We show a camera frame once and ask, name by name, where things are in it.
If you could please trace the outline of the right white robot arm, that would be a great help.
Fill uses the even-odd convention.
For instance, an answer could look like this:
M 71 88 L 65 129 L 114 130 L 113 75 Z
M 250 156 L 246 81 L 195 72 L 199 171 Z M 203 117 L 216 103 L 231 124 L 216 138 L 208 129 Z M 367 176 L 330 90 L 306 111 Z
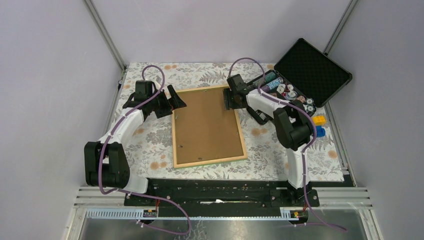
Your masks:
M 237 74 L 227 79 L 224 89 L 224 106 L 227 110 L 246 109 L 258 123 L 265 124 L 257 111 L 273 120 L 279 143 L 286 149 L 288 161 L 288 183 L 293 187 L 287 191 L 287 201 L 293 206 L 301 205 L 307 194 L 303 188 L 309 184 L 306 163 L 307 149 L 316 140 L 317 130 L 303 104 L 274 97 L 254 85 L 248 85 Z

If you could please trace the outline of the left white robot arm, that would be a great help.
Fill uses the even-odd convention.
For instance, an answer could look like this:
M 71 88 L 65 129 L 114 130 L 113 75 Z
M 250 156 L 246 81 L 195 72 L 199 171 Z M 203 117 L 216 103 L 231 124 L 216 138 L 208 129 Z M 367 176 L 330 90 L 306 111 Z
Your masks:
M 137 81 L 117 121 L 99 140 L 86 143 L 84 168 L 89 186 L 136 193 L 136 199 L 144 206 L 154 202 L 155 192 L 148 187 L 148 179 L 130 171 L 125 148 L 149 115 L 160 119 L 186 107 L 172 85 L 167 90 L 168 93 L 155 81 Z

